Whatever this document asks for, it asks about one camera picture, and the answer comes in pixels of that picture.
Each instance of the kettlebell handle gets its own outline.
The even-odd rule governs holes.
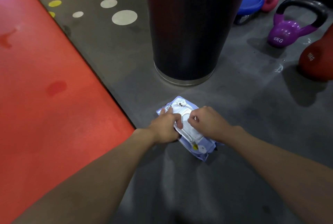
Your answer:
[[[326,6],[315,0],[285,0],[277,8],[276,14],[283,16],[285,9],[287,9],[289,6],[303,7],[309,9],[317,15],[317,19],[312,24],[307,25],[306,27],[303,27],[299,30],[299,36],[304,36],[314,32],[325,23],[328,17]]]

